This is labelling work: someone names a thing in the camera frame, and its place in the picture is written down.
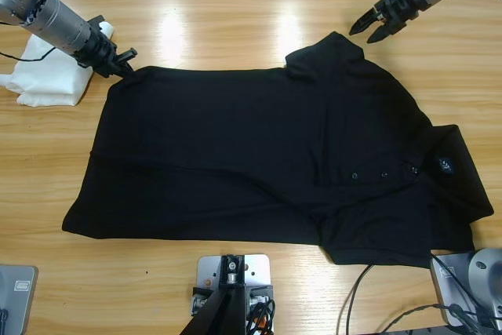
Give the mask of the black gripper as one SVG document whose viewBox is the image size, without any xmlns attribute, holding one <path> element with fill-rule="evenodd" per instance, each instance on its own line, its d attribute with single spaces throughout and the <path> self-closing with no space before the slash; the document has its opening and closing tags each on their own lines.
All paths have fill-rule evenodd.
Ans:
<svg viewBox="0 0 502 335">
<path fill-rule="evenodd" d="M 368 37 L 367 43 L 383 41 L 403 29 L 408 20 L 416 19 L 419 11 L 426 9 L 426 0 L 380 0 L 375 9 L 368 10 L 354 22 L 349 35 L 362 33 L 370 25 L 381 22 L 382 24 Z"/>
<path fill-rule="evenodd" d="M 117 54 L 117 46 L 96 27 L 91 27 L 89 39 L 84 46 L 72 56 L 80 67 L 91 67 L 102 77 L 112 75 L 128 76 L 134 72 L 129 61 L 136 57 L 133 48 Z"/>
</svg>

